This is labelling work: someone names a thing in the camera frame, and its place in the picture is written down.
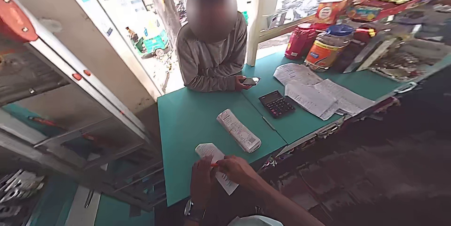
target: blue lid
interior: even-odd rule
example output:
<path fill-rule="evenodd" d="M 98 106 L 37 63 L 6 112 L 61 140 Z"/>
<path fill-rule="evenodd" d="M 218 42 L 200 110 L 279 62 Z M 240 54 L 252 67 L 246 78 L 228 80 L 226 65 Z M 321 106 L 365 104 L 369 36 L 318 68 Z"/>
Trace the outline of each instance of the blue lid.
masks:
<path fill-rule="evenodd" d="M 354 28 L 345 24 L 331 25 L 326 29 L 327 34 L 334 36 L 347 36 L 354 31 Z"/>

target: smartphone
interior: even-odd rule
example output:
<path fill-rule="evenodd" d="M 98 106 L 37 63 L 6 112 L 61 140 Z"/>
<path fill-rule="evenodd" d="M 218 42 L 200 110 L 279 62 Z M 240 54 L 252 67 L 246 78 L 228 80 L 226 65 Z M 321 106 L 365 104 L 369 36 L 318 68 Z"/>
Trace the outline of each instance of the smartphone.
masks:
<path fill-rule="evenodd" d="M 246 78 L 246 79 L 240 79 L 240 83 L 242 83 L 243 85 L 255 86 L 258 84 L 260 79 L 261 78 L 258 78 L 258 77 L 250 77 L 250 78 Z"/>

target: paper slip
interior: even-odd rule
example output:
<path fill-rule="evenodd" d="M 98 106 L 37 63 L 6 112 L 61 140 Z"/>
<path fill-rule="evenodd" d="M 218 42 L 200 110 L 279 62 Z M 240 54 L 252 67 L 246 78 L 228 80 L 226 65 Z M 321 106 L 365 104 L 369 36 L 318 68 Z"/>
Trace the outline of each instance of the paper slip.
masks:
<path fill-rule="evenodd" d="M 262 141 L 249 131 L 249 129 L 235 117 L 230 109 L 220 113 L 216 119 L 244 151 L 251 153 L 262 145 Z"/>
<path fill-rule="evenodd" d="M 298 80 L 302 84 L 308 85 L 314 85 L 323 80 L 305 65 L 296 63 L 288 63 L 277 67 L 273 76 L 284 86 L 292 80 Z"/>
<path fill-rule="evenodd" d="M 335 97 L 339 102 L 338 105 L 340 110 L 352 116 L 355 116 L 374 105 L 374 101 L 360 96 L 329 79 L 314 85 L 314 87 L 319 91 L 327 92 Z"/>
<path fill-rule="evenodd" d="M 285 86 L 285 96 L 289 96 L 322 120 L 329 119 L 338 110 L 339 102 L 333 96 L 298 80 L 291 81 Z"/>
<path fill-rule="evenodd" d="M 224 153 L 221 152 L 213 143 L 201 143 L 196 147 L 196 153 L 202 158 L 205 156 L 213 155 L 211 163 L 215 163 L 224 159 Z M 227 175 L 222 172 L 216 173 L 216 179 L 222 185 L 228 195 L 231 195 L 233 191 L 238 187 L 238 184 L 230 181 Z"/>

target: plastic jar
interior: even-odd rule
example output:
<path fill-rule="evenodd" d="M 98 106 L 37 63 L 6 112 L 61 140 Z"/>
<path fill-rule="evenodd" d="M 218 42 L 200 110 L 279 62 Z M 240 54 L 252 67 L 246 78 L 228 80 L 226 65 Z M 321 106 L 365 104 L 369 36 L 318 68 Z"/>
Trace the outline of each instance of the plastic jar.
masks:
<path fill-rule="evenodd" d="M 297 60 L 307 55 L 317 36 L 315 28 L 311 23 L 302 23 L 297 26 L 291 34 L 290 41 L 285 50 L 285 57 L 290 60 Z"/>
<path fill-rule="evenodd" d="M 314 71 L 326 71 L 337 55 L 349 44 L 354 28 L 345 25 L 331 25 L 320 33 L 305 58 L 306 65 Z"/>

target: human hand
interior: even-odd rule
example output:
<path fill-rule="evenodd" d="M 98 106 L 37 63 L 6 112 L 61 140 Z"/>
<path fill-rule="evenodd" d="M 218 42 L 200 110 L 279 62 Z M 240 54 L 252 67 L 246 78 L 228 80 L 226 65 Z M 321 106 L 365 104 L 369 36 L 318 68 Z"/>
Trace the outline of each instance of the human hand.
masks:
<path fill-rule="evenodd" d="M 235 91 L 240 91 L 242 89 L 247 90 L 247 89 L 250 89 L 252 87 L 252 86 L 244 85 L 244 84 L 240 83 L 240 79 L 246 79 L 246 77 L 243 76 L 243 75 L 236 75 L 235 76 Z"/>
<path fill-rule="evenodd" d="M 194 163 L 191 170 L 191 201 L 196 207 L 205 209 L 210 200 L 211 184 L 216 171 L 210 170 L 213 156 L 206 156 Z"/>
<path fill-rule="evenodd" d="M 225 156 L 223 160 L 217 161 L 217 164 L 219 171 L 237 184 L 250 187 L 254 181 L 261 179 L 248 162 L 240 157 Z"/>

